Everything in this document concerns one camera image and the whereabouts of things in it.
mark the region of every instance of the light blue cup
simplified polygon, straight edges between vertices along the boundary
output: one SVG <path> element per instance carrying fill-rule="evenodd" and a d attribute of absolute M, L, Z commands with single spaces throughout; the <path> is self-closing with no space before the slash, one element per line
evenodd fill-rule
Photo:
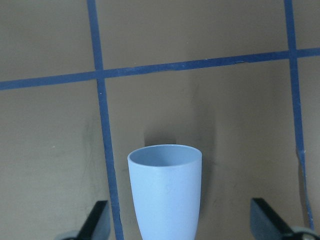
<path fill-rule="evenodd" d="M 143 240 L 194 240 L 202 153 L 191 146 L 147 146 L 128 155 L 131 190 Z"/>

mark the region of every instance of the cup rim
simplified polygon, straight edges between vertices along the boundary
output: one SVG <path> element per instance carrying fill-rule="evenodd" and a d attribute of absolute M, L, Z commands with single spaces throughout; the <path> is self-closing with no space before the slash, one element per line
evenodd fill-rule
<path fill-rule="evenodd" d="M 194 162 L 196 162 L 196 160 L 193 160 L 193 161 L 190 161 L 190 162 L 187 162 L 187 163 L 182 163 L 182 164 L 178 164 L 178 165 L 168 165 L 168 166 L 152 166 L 152 165 L 145 165 L 145 164 L 141 164 L 141 163 L 137 163 L 135 161 L 133 161 L 130 156 L 133 155 L 134 153 L 136 152 L 139 152 L 141 150 L 144 150 L 144 149 L 148 149 L 148 148 L 159 148 L 159 147 L 180 147 L 180 148 L 187 148 L 187 149 L 191 149 L 191 150 L 194 150 L 196 152 L 199 153 L 199 156 L 200 156 L 200 161 L 202 159 L 202 152 L 193 147 L 193 146 L 188 146 L 188 145 L 183 145 L 183 144 L 157 144 L 157 145 L 150 145 L 150 146 L 144 146 L 144 147 L 140 147 L 132 152 L 130 152 L 127 156 L 127 159 L 128 159 L 128 162 L 134 164 L 134 165 L 138 165 L 140 167 L 144 167 L 144 168 L 179 168 L 179 167 L 182 167 L 182 166 L 186 166 L 186 165 L 189 165 L 189 164 L 192 164 Z"/>

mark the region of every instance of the blue tape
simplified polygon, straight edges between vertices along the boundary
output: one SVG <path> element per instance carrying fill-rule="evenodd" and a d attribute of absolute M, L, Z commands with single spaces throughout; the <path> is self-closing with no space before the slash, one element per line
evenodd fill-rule
<path fill-rule="evenodd" d="M 89 22 L 90 22 L 94 66 L 97 71 L 103 70 L 104 66 L 103 66 L 100 34 L 99 34 L 96 1 L 87 0 L 87 7 L 88 7 L 88 14 L 89 14 Z M 97 81 L 97 94 L 98 94 L 98 100 L 99 100 L 105 164 L 106 164 L 106 171 L 107 171 L 108 184 L 109 184 L 115 238 L 117 240 L 124 240 L 124 232 L 123 232 L 121 218 L 120 218 L 120 205 L 119 205 L 119 197 L 118 197 L 114 154 L 112 149 L 106 84 L 105 84 L 105 79 L 99 76 L 97 76 L 96 81 Z"/>
<path fill-rule="evenodd" d="M 95 71 L 72 73 L 57 76 L 35 77 L 10 81 L 1 81 L 0 90 L 21 89 L 55 84 L 68 84 L 96 79 Z"/>
<path fill-rule="evenodd" d="M 103 66 L 103 62 L 101 58 L 101 48 L 99 46 L 96 46 L 99 44 L 94 44 L 94 43 L 99 43 L 100 40 L 99 38 L 97 39 L 97 37 L 95 37 L 94 39 L 95 40 L 92 41 L 93 55 L 96 56 L 94 60 L 94 65 L 96 68 L 98 67 L 101 68 Z M 301 51 L 302 57 L 307 57 L 306 55 L 320 56 L 319 49 L 320 48 L 311 48 L 311 49 L 300 50 L 300 51 Z M 276 60 L 283 60 L 288 58 L 289 58 L 288 51 L 275 51 L 275 52 L 267 52 L 267 53 L 219 57 L 219 58 L 182 61 L 182 62 L 172 62 L 172 63 L 145 65 L 145 66 L 136 66 L 136 67 L 124 67 L 124 68 L 115 68 L 115 69 L 107 69 L 107 70 L 97 69 L 96 71 L 90 71 L 90 72 L 2 81 L 0 82 L 0 90 L 74 83 L 74 82 L 87 81 L 92 79 L 116 78 L 116 77 L 132 76 L 132 75 L 158 73 L 158 72 L 164 72 L 164 71 L 182 71 L 182 70 L 192 70 L 192 69 L 201 69 L 201 68 L 221 67 L 221 66 L 235 65 L 240 63 L 257 63 L 257 62 L 266 62 L 266 61 L 276 61 Z"/>
<path fill-rule="evenodd" d="M 240 56 L 219 57 L 192 61 L 172 62 L 155 65 L 145 65 L 136 67 L 125 67 L 117 69 L 104 70 L 104 78 L 115 78 L 123 76 L 150 74 L 164 71 L 182 71 L 201 68 L 221 67 L 241 63 L 257 63 L 265 61 L 283 60 L 289 58 L 288 51 L 276 51 Z"/>
<path fill-rule="evenodd" d="M 298 58 L 320 56 L 320 47 L 300 49 L 297 50 L 296 55 Z"/>
<path fill-rule="evenodd" d="M 303 190 L 305 196 L 305 206 L 308 214 L 309 226 L 314 229 L 314 221 L 312 210 L 309 202 L 307 191 L 307 174 L 306 174 L 306 158 L 305 158 L 305 146 L 301 113 L 301 100 L 300 100 L 300 88 L 299 88 L 299 73 L 298 73 L 298 51 L 296 47 L 296 33 L 295 33 L 295 21 L 292 0 L 284 0 L 285 8 L 285 21 L 286 32 L 289 48 L 289 64 L 290 64 L 290 77 L 291 77 L 291 93 L 292 93 L 292 106 L 293 106 L 293 118 L 294 118 L 294 132 L 295 132 L 295 144 L 296 151 L 299 157 L 300 166 L 303 177 Z"/>

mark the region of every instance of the blue tape line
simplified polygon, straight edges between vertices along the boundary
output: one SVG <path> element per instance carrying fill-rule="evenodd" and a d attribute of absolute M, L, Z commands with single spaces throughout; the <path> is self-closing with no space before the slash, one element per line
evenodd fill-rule
<path fill-rule="evenodd" d="M 26 78 L 18 80 L 9 80 L 0 82 L 0 90 L 21 89 L 30 87 L 39 87 L 55 84 L 68 84 L 96 79 L 95 71 L 72 73 L 57 76 L 44 76 L 35 78 Z"/>
<path fill-rule="evenodd" d="M 309 226 L 314 229 L 314 221 L 312 210 L 309 202 L 307 191 L 307 174 L 306 174 L 306 159 L 305 159 L 305 146 L 302 124 L 302 112 L 301 112 L 301 100 L 300 100 L 300 88 L 299 88 L 299 73 L 298 73 L 298 51 L 296 48 L 296 33 L 294 22 L 294 11 L 292 0 L 284 0 L 285 8 L 285 20 L 286 20 L 286 32 L 289 47 L 289 64 L 290 64 L 290 77 L 291 77 L 291 93 L 292 93 L 292 106 L 293 106 L 293 118 L 294 118 L 294 132 L 295 132 L 295 144 L 299 157 L 302 177 L 303 188 L 305 196 L 305 205 L 308 214 Z"/>
<path fill-rule="evenodd" d="M 99 34 L 96 1 L 87 0 L 87 7 L 88 7 L 88 14 L 89 14 L 89 22 L 90 22 L 94 66 L 96 70 L 103 70 L 103 58 L 102 58 L 102 50 L 101 50 L 101 42 L 100 42 L 100 34 Z M 120 218 L 120 205 L 119 205 L 119 197 L 118 197 L 114 154 L 112 149 L 106 84 L 105 84 L 105 79 L 99 76 L 97 76 L 96 81 L 97 81 L 97 93 L 98 93 L 98 100 L 99 100 L 105 164 L 106 164 L 106 171 L 107 171 L 108 184 L 109 184 L 115 238 L 117 240 L 124 240 L 124 232 L 123 232 L 121 218 Z"/>
<path fill-rule="evenodd" d="M 115 78 L 132 75 L 150 74 L 164 71 L 182 71 L 201 68 L 221 67 L 235 65 L 241 63 L 257 63 L 265 61 L 283 60 L 289 58 L 288 51 L 276 51 L 240 56 L 219 57 L 183 62 L 172 62 L 155 65 L 145 65 L 136 67 L 125 67 L 104 70 L 102 72 L 104 78 Z"/>
<path fill-rule="evenodd" d="M 98 48 L 94 45 L 94 56 L 97 59 L 100 52 Z M 320 51 L 318 48 L 301 50 L 303 53 L 302 57 L 307 57 L 304 55 L 320 56 Z M 80 82 L 92 79 L 106 79 L 106 78 L 116 78 L 124 77 L 131 75 L 141 75 L 141 74 L 150 74 L 158 73 L 163 71 L 182 71 L 182 70 L 192 70 L 192 69 L 201 69 L 201 68 L 211 68 L 211 67 L 221 67 L 228 65 L 235 65 L 240 63 L 257 63 L 257 62 L 266 62 L 266 61 L 276 61 L 289 58 L 288 51 L 276 51 L 276 52 L 267 52 L 267 53 L 258 53 L 258 54 L 249 54 L 249 55 L 240 55 L 240 56 L 229 56 L 229 57 L 219 57 L 219 58 L 210 58 L 210 59 L 201 59 L 193 61 L 182 61 L 182 62 L 172 62 L 164 64 L 155 64 L 155 65 L 145 65 L 145 66 L 136 66 L 136 67 L 124 67 L 124 68 L 115 68 L 107 70 L 96 70 L 90 72 L 81 72 L 81 73 L 72 73 L 65 75 L 57 76 L 45 76 L 45 77 L 35 77 L 19 80 L 10 80 L 0 82 L 0 90 L 9 90 L 9 89 L 19 89 L 19 88 L 29 88 L 29 87 L 38 87 L 54 84 L 65 84 Z M 101 62 L 95 60 L 95 66 L 101 67 Z"/>
<path fill-rule="evenodd" d="M 298 58 L 320 56 L 320 47 L 300 49 L 297 50 L 296 55 Z"/>

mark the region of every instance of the painter's tape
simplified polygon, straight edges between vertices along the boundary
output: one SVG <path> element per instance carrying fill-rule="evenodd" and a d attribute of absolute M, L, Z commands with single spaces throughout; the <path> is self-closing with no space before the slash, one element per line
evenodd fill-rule
<path fill-rule="evenodd" d="M 298 51 L 296 47 L 296 33 L 295 33 L 295 21 L 292 0 L 284 0 L 285 8 L 285 21 L 286 32 L 289 47 L 289 64 L 290 64 L 290 77 L 291 77 L 291 94 L 292 94 L 292 106 L 293 106 L 293 118 L 294 118 L 294 132 L 295 132 L 295 144 L 299 157 L 302 177 L 303 188 L 305 196 L 305 205 L 308 214 L 309 226 L 314 229 L 314 221 L 312 210 L 309 202 L 307 191 L 307 174 L 306 174 L 306 159 L 305 159 L 305 146 L 301 113 L 301 100 L 300 100 L 300 88 L 299 88 L 299 73 L 298 73 Z"/>
<path fill-rule="evenodd" d="M 320 47 L 300 49 L 296 51 L 298 58 L 320 56 Z"/>
<path fill-rule="evenodd" d="M 21 89 L 55 84 L 75 83 L 96 79 L 96 71 L 1 81 L 0 90 Z"/>
<path fill-rule="evenodd" d="M 89 22 L 90 22 L 94 66 L 97 71 L 101 71 L 103 70 L 104 66 L 103 66 L 100 34 L 99 34 L 96 1 L 87 0 L 87 6 L 88 6 L 88 14 L 89 14 Z M 114 154 L 112 149 L 106 84 L 105 84 L 105 79 L 100 76 L 97 76 L 96 81 L 97 81 L 97 94 L 98 94 L 98 100 L 99 100 L 101 129 L 102 129 L 103 146 L 104 146 L 104 156 L 105 156 L 105 164 L 106 164 L 107 178 L 108 178 L 108 184 L 109 184 L 115 238 L 117 240 L 124 240 L 124 232 L 123 232 L 121 219 L 120 219 L 120 205 L 119 205 L 119 197 L 118 197 Z"/>
<path fill-rule="evenodd" d="M 276 51 L 240 56 L 229 56 L 229 57 L 218 57 L 210 59 L 192 60 L 192 61 L 182 61 L 182 62 L 172 62 L 164 64 L 155 65 L 145 65 L 136 67 L 125 67 L 108 69 L 101 72 L 103 78 L 115 78 L 124 77 L 131 75 L 141 75 L 150 74 L 164 71 L 182 71 L 182 70 L 192 70 L 192 69 L 202 69 L 211 67 L 221 67 L 228 65 L 235 65 L 239 63 L 257 63 L 266 62 L 274 60 L 283 60 L 289 58 L 288 51 Z"/>
<path fill-rule="evenodd" d="M 298 58 L 320 56 L 320 47 L 300 49 L 297 50 Z M 222 67 L 228 65 L 235 65 L 239 63 L 258 63 L 267 61 L 276 61 L 289 59 L 289 51 L 275 51 L 267 53 L 257 53 L 240 56 L 218 57 L 210 59 L 181 61 L 136 67 L 114 68 L 106 70 L 96 70 L 90 72 L 73 73 L 57 76 L 35 77 L 19 80 L 10 80 L 0 82 L 0 90 L 29 88 L 45 85 L 65 84 L 73 82 L 81 82 L 92 79 L 107 79 L 116 77 L 125 77 L 132 75 L 151 74 L 164 71 L 182 71 L 201 68 Z M 102 61 L 95 63 L 95 65 L 102 66 Z"/>

